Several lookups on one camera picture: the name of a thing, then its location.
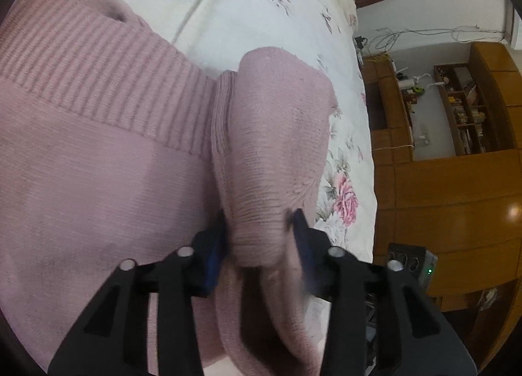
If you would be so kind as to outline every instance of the white bedsheet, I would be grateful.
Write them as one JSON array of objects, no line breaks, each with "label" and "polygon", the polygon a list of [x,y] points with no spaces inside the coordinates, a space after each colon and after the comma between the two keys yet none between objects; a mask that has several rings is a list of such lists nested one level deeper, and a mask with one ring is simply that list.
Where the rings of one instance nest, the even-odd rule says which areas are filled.
[{"label": "white bedsheet", "polygon": [[[324,71],[339,109],[319,190],[315,227],[362,261],[372,261],[376,199],[370,130],[352,35],[354,0],[123,0],[163,38],[210,76],[237,69],[248,51],[277,46]],[[311,332],[324,337],[327,308],[312,300]],[[205,369],[223,373],[225,362]]]}]

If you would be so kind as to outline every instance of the pink flower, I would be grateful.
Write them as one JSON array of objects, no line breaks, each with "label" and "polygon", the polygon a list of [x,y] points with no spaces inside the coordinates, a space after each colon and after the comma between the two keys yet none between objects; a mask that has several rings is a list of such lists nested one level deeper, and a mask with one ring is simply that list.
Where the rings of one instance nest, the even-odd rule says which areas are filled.
[{"label": "pink flower", "polygon": [[336,178],[337,198],[333,209],[339,213],[345,226],[355,223],[357,219],[357,207],[359,200],[353,192],[351,180],[346,174],[339,173]]}]

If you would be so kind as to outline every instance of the silver screw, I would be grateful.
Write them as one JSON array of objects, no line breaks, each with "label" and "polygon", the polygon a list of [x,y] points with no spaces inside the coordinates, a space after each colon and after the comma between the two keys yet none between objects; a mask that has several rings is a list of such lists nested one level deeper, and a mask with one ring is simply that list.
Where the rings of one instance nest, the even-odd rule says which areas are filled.
[{"label": "silver screw", "polygon": [[119,269],[123,270],[124,272],[128,272],[129,270],[132,270],[134,267],[136,267],[136,262],[132,258],[123,260],[119,264]]},{"label": "silver screw", "polygon": [[177,251],[177,256],[181,258],[190,257],[194,254],[194,248],[192,247],[181,247]]},{"label": "silver screw", "polygon": [[398,260],[390,260],[386,265],[392,272],[400,272],[404,269],[404,265]]},{"label": "silver screw", "polygon": [[330,247],[328,248],[328,255],[330,257],[334,258],[341,258],[344,257],[346,254],[346,251],[341,247]]}]

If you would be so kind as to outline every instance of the knit fabric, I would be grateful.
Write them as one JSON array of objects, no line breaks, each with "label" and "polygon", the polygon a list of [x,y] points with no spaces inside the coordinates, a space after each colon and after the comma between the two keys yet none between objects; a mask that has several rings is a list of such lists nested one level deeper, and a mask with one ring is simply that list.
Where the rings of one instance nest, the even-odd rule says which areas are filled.
[{"label": "knit fabric", "polygon": [[231,253],[215,298],[193,301],[203,364],[318,371],[285,219],[313,217],[334,105],[322,73],[263,48],[216,83],[118,1],[17,0],[0,101],[0,308],[38,364],[118,262],[163,259],[223,207]]}]

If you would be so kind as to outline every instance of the ribbed hem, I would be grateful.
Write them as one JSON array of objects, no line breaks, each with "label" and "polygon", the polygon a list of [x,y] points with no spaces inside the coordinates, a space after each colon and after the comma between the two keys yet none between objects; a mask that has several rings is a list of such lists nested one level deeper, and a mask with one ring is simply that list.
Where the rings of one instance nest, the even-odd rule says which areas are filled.
[{"label": "ribbed hem", "polygon": [[0,76],[77,115],[210,159],[214,82],[166,40],[79,0],[17,0]]}]

